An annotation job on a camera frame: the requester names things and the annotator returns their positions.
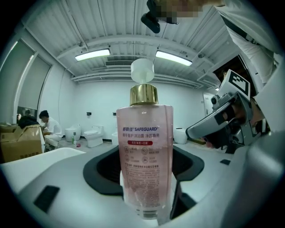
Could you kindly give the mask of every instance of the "ceiling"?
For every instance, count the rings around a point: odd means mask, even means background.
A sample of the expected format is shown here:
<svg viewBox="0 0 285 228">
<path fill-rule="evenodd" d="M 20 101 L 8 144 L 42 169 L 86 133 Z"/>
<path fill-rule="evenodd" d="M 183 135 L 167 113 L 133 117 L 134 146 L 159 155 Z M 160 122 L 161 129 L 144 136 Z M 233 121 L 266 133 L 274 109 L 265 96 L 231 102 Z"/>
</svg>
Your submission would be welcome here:
<svg viewBox="0 0 285 228">
<path fill-rule="evenodd" d="M 140 21 L 146 12 L 147 0 L 44 0 L 22 23 L 78 82 L 129 80 L 122 75 L 130 71 L 129 66 L 109 68 L 105 62 L 148 58 L 154 62 L 157 80 L 186 83 L 193 88 L 216 87 L 219 80 L 213 70 L 238 51 L 216 9 L 204 7 L 199 17 L 182 18 L 178 25 L 162 22 L 159 34 Z M 111 56 L 75 59 L 78 54 L 104 48 L 110 49 Z M 189 67 L 155 58 L 158 49 L 193 64 Z"/>
</svg>

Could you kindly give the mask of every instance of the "bottle label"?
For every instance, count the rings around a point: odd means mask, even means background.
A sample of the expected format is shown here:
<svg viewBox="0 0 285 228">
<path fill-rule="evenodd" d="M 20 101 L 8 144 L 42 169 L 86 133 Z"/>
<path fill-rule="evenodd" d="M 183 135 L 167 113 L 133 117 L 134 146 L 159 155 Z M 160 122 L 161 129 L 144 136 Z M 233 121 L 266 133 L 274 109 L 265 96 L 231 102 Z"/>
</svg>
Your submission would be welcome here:
<svg viewBox="0 0 285 228">
<path fill-rule="evenodd" d="M 124 200 L 144 219 L 155 219 L 169 195 L 172 140 L 169 146 L 167 139 L 172 135 L 157 126 L 124 126 L 118 134 Z"/>
</svg>

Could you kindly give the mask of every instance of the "door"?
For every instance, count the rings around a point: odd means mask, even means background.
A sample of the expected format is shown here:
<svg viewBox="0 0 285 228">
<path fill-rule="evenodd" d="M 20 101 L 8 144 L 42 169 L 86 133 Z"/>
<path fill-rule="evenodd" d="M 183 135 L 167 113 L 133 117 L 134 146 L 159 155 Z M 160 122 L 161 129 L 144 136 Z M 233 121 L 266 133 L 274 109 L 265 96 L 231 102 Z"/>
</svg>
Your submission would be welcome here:
<svg viewBox="0 0 285 228">
<path fill-rule="evenodd" d="M 205 116 L 208 116 L 209 114 L 211 114 L 213 112 L 213 104 L 211 102 L 211 98 L 213 97 L 213 95 L 211 94 L 203 94 L 204 96 L 204 105 L 205 105 Z"/>
</svg>

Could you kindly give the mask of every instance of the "gold bottle cap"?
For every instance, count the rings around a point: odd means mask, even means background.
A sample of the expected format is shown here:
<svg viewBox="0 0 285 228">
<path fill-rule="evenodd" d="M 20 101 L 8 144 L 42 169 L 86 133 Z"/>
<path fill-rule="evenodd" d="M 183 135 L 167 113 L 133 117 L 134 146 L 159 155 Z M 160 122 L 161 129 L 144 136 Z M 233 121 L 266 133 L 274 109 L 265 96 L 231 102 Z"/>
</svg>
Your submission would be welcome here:
<svg viewBox="0 0 285 228">
<path fill-rule="evenodd" d="M 135 85 L 130 90 L 130 105 L 158 104 L 157 89 L 150 84 Z"/>
</svg>

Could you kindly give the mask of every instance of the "black rubber pad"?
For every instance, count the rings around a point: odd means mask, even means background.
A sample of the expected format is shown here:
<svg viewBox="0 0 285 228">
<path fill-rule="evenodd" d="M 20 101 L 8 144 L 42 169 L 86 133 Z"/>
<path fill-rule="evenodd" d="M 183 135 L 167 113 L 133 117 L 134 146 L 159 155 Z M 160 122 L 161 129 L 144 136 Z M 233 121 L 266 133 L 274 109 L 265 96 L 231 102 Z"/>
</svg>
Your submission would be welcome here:
<svg viewBox="0 0 285 228">
<path fill-rule="evenodd" d="M 42 211 L 47 213 L 55 197 L 57 196 L 58 191 L 58 187 L 46 186 L 44 190 L 40 193 L 40 195 L 37 197 L 34 204 Z"/>
</svg>

